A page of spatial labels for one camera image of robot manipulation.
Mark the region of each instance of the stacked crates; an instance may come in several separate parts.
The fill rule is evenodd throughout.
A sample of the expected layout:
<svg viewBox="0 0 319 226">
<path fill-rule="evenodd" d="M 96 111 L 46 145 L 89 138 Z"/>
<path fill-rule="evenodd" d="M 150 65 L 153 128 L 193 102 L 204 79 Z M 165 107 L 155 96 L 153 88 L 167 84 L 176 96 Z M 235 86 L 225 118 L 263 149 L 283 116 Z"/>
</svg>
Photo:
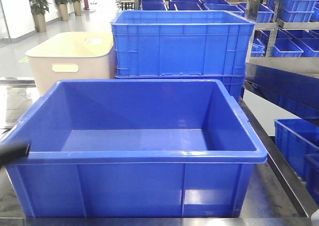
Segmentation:
<svg viewBox="0 0 319 226">
<path fill-rule="evenodd" d="M 214 78 L 239 99 L 253 22 L 226 11 L 124 11 L 111 25 L 117 78 Z"/>
<path fill-rule="evenodd" d="M 279 18 L 285 22 L 308 22 L 314 13 L 318 0 L 283 0 Z M 267 6 L 274 9 L 275 0 L 267 0 Z"/>
</svg>

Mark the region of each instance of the metal shelf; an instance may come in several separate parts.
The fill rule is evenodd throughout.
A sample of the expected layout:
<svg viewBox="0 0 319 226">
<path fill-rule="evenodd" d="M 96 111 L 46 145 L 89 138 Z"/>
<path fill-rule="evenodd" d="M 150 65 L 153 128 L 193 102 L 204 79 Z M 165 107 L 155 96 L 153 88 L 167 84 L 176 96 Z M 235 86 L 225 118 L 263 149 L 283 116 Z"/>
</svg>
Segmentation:
<svg viewBox="0 0 319 226">
<path fill-rule="evenodd" d="M 319 22 L 284 22 L 278 20 L 278 25 L 285 30 L 305 30 L 305 29 L 319 29 Z"/>
<path fill-rule="evenodd" d="M 273 30 L 275 29 L 277 23 L 275 22 L 269 22 L 269 23 L 262 23 L 262 22 L 257 22 L 255 24 L 255 30 Z"/>
</svg>

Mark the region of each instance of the white wall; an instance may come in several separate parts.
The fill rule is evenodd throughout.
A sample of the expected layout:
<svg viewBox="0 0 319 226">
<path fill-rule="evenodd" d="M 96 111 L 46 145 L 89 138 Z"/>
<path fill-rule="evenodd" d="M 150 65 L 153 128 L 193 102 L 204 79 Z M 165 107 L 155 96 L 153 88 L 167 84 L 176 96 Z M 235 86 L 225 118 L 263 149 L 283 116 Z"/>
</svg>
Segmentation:
<svg viewBox="0 0 319 226">
<path fill-rule="evenodd" d="M 34 30 L 29 0 L 1 0 L 11 38 Z"/>
</svg>

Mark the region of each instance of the crate handle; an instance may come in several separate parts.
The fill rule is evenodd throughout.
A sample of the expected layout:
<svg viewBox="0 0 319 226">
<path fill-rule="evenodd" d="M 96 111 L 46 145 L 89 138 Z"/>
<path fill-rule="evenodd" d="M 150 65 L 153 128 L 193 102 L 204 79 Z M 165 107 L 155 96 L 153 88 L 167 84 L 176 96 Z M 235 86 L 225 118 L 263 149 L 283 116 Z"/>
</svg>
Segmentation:
<svg viewBox="0 0 319 226">
<path fill-rule="evenodd" d="M 52 64 L 54 72 L 78 72 L 79 66 L 77 64 Z"/>
<path fill-rule="evenodd" d="M 102 38 L 85 38 L 84 43 L 85 44 L 102 44 L 103 39 Z"/>
</svg>

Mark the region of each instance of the crate rim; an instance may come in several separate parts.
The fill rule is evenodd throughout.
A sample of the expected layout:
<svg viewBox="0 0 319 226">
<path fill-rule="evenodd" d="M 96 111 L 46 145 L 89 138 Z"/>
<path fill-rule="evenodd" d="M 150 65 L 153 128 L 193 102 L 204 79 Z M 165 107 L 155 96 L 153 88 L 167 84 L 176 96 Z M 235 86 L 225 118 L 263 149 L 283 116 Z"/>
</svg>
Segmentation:
<svg viewBox="0 0 319 226">
<path fill-rule="evenodd" d="M 12 164 L 73 164 L 73 160 L 89 164 L 90 159 L 99 159 L 100 163 L 263 163 L 267 160 L 267 151 L 263 143 L 249 124 L 249 120 L 235 101 L 230 96 L 221 81 L 215 79 L 89 79 L 89 80 L 60 80 L 57 81 L 48 92 L 40 97 L 30 109 L 18 120 L 16 126 L 7 134 L 1 143 L 9 142 L 18 133 L 24 123 L 43 107 L 50 95 L 63 84 L 94 83 L 94 82 L 116 82 L 116 83 L 138 83 L 138 82 L 214 82 L 225 97 L 227 105 L 234 111 L 238 122 L 243 126 L 247 137 L 251 139 L 254 150 L 252 151 L 83 151 L 83 152 L 31 152 L 28 159 L 20 159 Z M 170 161 L 162 162 L 160 159 L 169 158 Z"/>
<path fill-rule="evenodd" d="M 130 14 L 130 13 L 126 13 L 126 12 L 131 12 L 131 11 L 122 11 L 121 13 L 119 13 L 114 19 L 111 20 L 111 25 L 143 25 L 143 26 L 147 26 L 147 25 L 255 25 L 256 23 L 252 20 L 248 20 L 242 16 L 239 16 L 235 13 L 232 13 L 230 11 L 226 11 L 226 10 L 214 10 L 214 12 L 226 12 L 227 14 L 231 14 L 237 18 L 239 18 L 240 20 L 245 20 L 245 22 L 237 22 L 237 23 L 116 23 L 117 19 L 120 17 L 121 14 Z M 171 11 L 164 11 L 164 10 L 152 10 L 152 12 L 165 12 L 164 14 L 166 14 L 166 12 L 171 12 Z M 207 12 L 213 12 L 212 10 L 207 11 L 207 10 L 176 10 L 173 11 L 175 12 L 174 14 L 182 14 L 185 12 L 200 12 L 200 14 L 206 14 Z"/>
</svg>

